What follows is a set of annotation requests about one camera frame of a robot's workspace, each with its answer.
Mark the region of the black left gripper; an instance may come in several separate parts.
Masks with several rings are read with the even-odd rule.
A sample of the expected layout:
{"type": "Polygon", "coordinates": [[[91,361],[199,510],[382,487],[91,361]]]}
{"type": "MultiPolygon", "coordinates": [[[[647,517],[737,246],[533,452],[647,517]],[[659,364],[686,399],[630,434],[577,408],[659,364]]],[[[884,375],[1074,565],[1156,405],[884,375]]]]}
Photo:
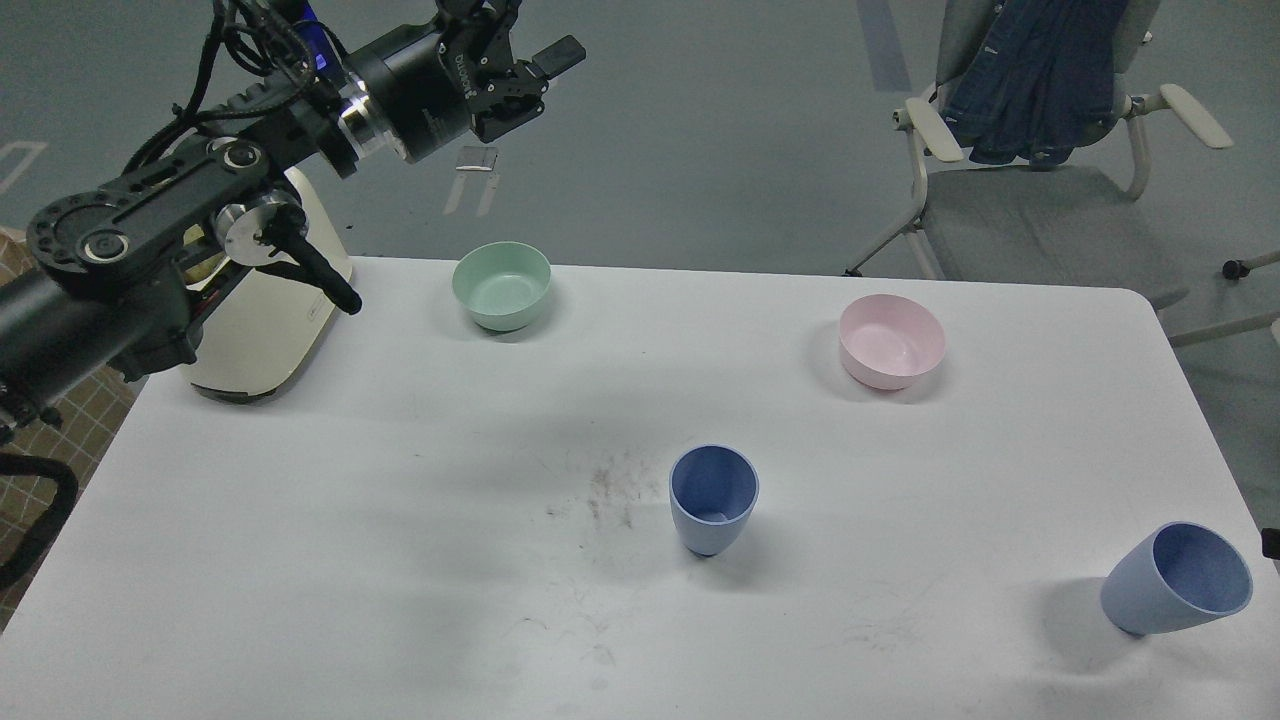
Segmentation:
{"type": "Polygon", "coordinates": [[[438,1],[424,24],[402,24],[346,59],[346,137],[355,151],[390,147],[420,161],[470,132],[492,143],[545,110],[554,79],[588,56],[566,35],[515,56],[520,1],[438,1]]]}

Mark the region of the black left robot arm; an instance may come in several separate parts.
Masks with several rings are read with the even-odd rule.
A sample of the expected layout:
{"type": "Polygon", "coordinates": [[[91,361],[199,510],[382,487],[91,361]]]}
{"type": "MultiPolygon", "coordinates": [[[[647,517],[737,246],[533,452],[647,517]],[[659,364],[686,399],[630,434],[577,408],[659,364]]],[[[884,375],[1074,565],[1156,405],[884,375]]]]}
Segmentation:
{"type": "Polygon", "coordinates": [[[517,1],[439,1],[348,50],[306,1],[215,1],[186,105],[114,179],[27,228],[35,268],[3,287],[3,442],[101,366],[125,380],[191,364],[204,323],[251,272],[361,297],[311,245],[285,172],[321,155],[348,177],[383,147],[419,161],[463,133],[490,143],[544,113],[586,58],[564,36],[518,59],[517,1]]]}

